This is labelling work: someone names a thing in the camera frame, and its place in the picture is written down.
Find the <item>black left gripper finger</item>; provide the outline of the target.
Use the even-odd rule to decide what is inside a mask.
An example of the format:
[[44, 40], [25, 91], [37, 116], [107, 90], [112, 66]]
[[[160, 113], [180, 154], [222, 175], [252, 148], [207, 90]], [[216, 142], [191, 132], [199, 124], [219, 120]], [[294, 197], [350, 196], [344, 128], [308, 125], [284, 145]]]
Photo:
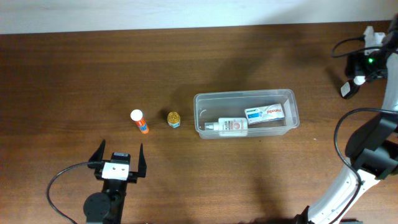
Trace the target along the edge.
[[140, 145], [140, 151], [139, 151], [139, 162], [138, 162], [138, 177], [140, 178], [145, 178], [146, 177], [146, 171], [147, 171], [147, 164], [144, 156], [144, 147], [143, 143]]
[[106, 140], [102, 140], [98, 149], [93, 153], [93, 155], [89, 158], [89, 162], [101, 162], [103, 160], [103, 154], [105, 150]]

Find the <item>dark bottle white cap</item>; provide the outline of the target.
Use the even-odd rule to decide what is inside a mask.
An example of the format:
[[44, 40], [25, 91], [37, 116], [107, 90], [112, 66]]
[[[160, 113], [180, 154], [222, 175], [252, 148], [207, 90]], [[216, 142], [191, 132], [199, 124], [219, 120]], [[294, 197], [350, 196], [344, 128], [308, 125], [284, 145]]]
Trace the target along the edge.
[[349, 99], [360, 89], [360, 86], [366, 82], [365, 76], [355, 76], [353, 79], [348, 80], [341, 88], [340, 94], [344, 99]]

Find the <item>small jar gold lid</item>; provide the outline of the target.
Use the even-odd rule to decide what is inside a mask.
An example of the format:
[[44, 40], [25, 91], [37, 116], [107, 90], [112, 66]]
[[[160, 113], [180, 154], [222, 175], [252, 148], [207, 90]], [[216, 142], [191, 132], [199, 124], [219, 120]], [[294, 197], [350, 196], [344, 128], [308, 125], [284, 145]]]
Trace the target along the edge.
[[177, 112], [170, 112], [167, 115], [167, 122], [169, 126], [177, 128], [180, 126], [180, 115]]

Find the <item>white lotion bottle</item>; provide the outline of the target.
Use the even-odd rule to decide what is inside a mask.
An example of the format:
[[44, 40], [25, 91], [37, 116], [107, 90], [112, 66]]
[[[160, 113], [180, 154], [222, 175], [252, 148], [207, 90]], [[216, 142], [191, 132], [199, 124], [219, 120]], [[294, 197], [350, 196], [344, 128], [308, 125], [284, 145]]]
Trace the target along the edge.
[[219, 118], [217, 122], [205, 123], [205, 131], [218, 131], [221, 137], [248, 135], [246, 118]]

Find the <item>white green medicine box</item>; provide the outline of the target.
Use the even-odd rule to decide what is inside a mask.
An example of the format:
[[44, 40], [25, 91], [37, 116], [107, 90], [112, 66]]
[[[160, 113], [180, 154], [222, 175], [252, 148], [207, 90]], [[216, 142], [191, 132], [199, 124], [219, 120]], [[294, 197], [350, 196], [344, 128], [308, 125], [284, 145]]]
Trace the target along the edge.
[[285, 118], [281, 104], [247, 108], [244, 110], [248, 124], [278, 121]]

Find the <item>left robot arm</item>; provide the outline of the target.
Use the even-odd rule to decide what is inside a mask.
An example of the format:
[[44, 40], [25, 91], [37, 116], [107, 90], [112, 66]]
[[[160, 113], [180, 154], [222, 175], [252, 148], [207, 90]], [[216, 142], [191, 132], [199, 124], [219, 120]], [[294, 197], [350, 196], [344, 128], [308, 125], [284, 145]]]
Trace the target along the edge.
[[83, 213], [87, 223], [121, 223], [127, 185], [146, 176], [143, 146], [139, 149], [138, 170], [131, 171], [131, 155], [114, 152], [109, 160], [104, 160], [105, 145], [106, 141], [102, 141], [88, 160], [88, 168], [94, 170], [97, 180], [103, 181], [103, 188], [84, 202]]

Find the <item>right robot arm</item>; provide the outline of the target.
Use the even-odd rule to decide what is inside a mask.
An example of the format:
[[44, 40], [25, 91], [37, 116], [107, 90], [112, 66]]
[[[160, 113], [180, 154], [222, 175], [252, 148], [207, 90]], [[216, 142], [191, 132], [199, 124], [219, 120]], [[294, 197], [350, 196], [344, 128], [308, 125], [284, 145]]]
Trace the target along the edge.
[[[397, 175], [397, 144], [388, 138], [397, 133], [397, 18], [387, 32], [368, 26], [357, 38], [364, 47], [344, 54], [348, 81], [341, 87], [344, 99], [354, 96], [364, 83], [385, 79], [386, 92], [381, 108], [358, 108], [337, 122], [333, 142], [344, 166], [323, 197], [294, 217], [294, 223], [342, 223], [346, 212], [371, 187], [390, 175]], [[345, 151], [338, 146], [338, 131], [343, 121], [359, 112], [376, 115], [349, 138]]]

